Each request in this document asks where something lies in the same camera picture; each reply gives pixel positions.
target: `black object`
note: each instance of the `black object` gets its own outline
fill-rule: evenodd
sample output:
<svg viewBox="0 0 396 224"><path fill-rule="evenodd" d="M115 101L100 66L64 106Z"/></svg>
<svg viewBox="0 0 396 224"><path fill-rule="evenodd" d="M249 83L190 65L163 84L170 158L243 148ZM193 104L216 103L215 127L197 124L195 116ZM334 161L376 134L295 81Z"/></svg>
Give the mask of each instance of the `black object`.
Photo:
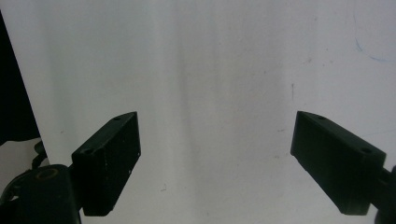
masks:
<svg viewBox="0 0 396 224"><path fill-rule="evenodd" d="M0 11L0 146L40 136Z"/></svg>
<svg viewBox="0 0 396 224"><path fill-rule="evenodd" d="M105 216L139 157L137 114L115 117L73 153L70 167L40 167L12 180L0 199L0 221L79 224L81 207L86 216Z"/></svg>
<svg viewBox="0 0 396 224"><path fill-rule="evenodd" d="M345 215L378 208L375 223L396 221L396 173L386 153L322 116L297 113L291 155Z"/></svg>

